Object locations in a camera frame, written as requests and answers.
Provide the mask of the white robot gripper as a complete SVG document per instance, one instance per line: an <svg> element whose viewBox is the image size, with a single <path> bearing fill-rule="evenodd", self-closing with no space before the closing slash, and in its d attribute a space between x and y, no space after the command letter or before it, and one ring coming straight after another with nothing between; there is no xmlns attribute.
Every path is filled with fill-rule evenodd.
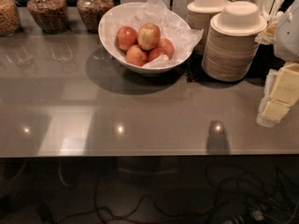
<svg viewBox="0 0 299 224"><path fill-rule="evenodd" d="M299 0L294 0L279 17L274 52L285 65L277 72L270 98L287 106L299 100Z"/></svg>

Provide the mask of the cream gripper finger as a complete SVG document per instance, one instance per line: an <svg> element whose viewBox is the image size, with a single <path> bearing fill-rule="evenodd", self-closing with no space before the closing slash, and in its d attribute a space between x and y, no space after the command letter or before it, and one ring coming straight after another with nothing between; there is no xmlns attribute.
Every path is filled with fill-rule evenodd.
<svg viewBox="0 0 299 224"><path fill-rule="evenodd" d="M290 109L281 102L262 99L256 121L259 125L272 128L278 125L289 111Z"/></svg>

